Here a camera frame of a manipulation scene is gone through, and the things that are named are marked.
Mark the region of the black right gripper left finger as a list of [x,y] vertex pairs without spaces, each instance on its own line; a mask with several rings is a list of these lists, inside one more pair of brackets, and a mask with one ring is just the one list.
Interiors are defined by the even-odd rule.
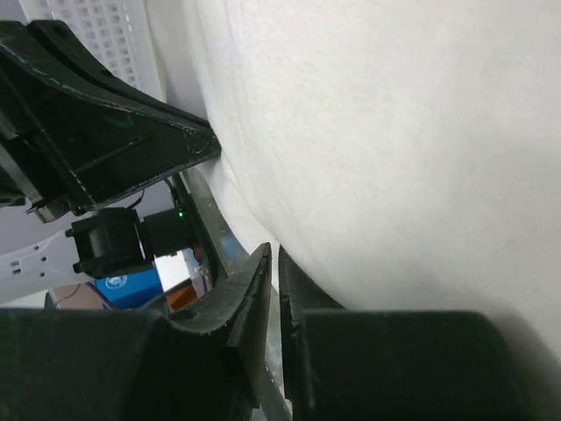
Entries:
[[1,312],[4,420],[247,420],[259,406],[272,250],[156,310]]

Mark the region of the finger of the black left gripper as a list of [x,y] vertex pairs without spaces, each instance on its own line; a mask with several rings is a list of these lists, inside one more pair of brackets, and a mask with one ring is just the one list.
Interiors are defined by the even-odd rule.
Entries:
[[[115,77],[58,20],[36,20],[29,25],[4,21],[3,68],[21,68],[42,76],[72,68],[94,72],[95,87],[78,95],[95,105],[94,209],[219,154],[217,137],[205,120],[162,103]],[[1,176],[13,192],[29,200],[2,166]]]

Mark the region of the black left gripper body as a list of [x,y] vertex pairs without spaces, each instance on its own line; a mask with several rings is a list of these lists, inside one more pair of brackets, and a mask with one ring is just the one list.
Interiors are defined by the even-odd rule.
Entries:
[[94,87],[88,69],[1,70],[1,166],[46,222],[95,208]]

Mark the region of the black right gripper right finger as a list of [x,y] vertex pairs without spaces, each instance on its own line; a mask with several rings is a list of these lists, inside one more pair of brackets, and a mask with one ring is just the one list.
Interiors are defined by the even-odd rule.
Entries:
[[279,254],[296,420],[533,420],[504,338],[473,311],[352,311]]

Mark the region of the white t shirt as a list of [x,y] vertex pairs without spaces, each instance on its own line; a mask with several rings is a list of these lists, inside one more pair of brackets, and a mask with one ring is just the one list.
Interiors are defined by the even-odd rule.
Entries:
[[560,350],[557,1],[151,1],[246,247],[356,309],[515,315]]

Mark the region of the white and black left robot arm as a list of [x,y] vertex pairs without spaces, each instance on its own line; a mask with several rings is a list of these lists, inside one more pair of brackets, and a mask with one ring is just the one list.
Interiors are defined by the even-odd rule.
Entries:
[[1,297],[145,270],[124,198],[216,158],[209,123],[114,76],[60,20],[1,24],[1,203],[76,221],[1,259]]

